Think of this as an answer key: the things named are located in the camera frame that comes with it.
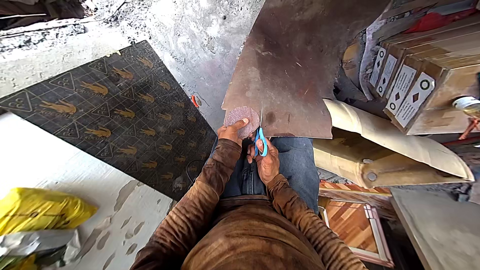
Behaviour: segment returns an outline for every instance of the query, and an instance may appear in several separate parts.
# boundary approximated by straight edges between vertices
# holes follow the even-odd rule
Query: hand
[[[268,138],[265,138],[267,141],[268,153],[266,156],[258,156],[254,157],[255,155],[255,145],[250,145],[248,147],[248,156],[247,161],[248,163],[252,163],[255,159],[257,161],[258,167],[258,174],[262,182],[267,185],[268,182],[272,181],[275,176],[277,176],[280,172],[280,160],[278,159],[278,150],[273,144],[270,142]],[[256,142],[258,150],[263,153],[264,143],[261,139],[258,139]]]
[[[238,130],[243,128],[248,124],[248,118],[243,118],[238,120],[235,124],[229,126],[221,126],[216,133],[218,134],[218,139],[229,139],[230,141],[236,142],[241,146],[242,139],[238,136]]]

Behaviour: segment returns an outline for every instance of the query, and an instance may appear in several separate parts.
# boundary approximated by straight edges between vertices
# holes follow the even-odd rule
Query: black cutting mat
[[[190,186],[186,165],[205,161],[216,136],[147,41],[4,97],[0,107],[175,200]]]

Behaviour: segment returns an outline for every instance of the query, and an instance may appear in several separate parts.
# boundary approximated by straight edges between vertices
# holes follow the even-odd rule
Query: shirt sleeve
[[[360,259],[299,197],[281,174],[267,185],[275,210],[308,239],[327,270],[366,270]]]
[[[135,258],[131,270],[180,268],[190,250],[206,233],[225,183],[240,157],[241,147],[219,139],[213,156],[197,180],[155,230]]]

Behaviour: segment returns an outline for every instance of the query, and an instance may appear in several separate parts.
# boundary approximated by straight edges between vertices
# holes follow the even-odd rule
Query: scissors blade
[[[264,117],[264,103],[263,103],[263,101],[262,101],[262,108],[260,109],[260,126],[259,126],[259,127],[262,126],[262,119],[263,119],[263,117]]]

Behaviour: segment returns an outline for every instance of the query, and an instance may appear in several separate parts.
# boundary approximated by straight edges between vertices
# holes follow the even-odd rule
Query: brown long-sleeve shirt
[[[365,270],[279,174],[268,198],[240,196],[217,207],[241,148],[219,139],[195,184],[158,226],[132,270]]]

